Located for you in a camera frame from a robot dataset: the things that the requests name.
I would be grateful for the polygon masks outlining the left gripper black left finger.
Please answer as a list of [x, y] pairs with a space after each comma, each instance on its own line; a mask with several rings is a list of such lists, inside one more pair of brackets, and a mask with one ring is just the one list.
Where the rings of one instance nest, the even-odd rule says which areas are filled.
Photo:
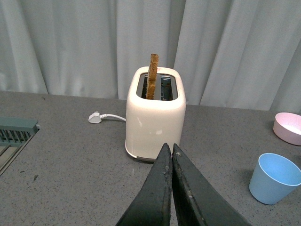
[[118, 226], [168, 226], [171, 218], [173, 163], [163, 144], [140, 192], [124, 212]]

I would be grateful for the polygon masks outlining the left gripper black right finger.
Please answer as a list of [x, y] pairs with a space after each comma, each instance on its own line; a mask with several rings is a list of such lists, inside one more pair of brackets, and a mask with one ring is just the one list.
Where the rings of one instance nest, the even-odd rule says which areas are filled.
[[207, 181], [177, 144], [173, 147], [173, 196], [180, 226], [249, 226]]

